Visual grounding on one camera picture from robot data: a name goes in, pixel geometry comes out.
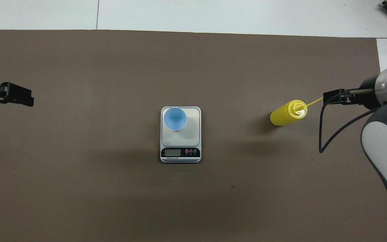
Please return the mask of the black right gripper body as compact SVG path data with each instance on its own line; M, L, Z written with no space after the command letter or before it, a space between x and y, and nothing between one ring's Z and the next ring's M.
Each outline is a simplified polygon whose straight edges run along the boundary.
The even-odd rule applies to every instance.
M367 78L358 88L347 89L350 96L349 100L355 104L362 105L369 110L382 106L375 93L377 78L378 76Z

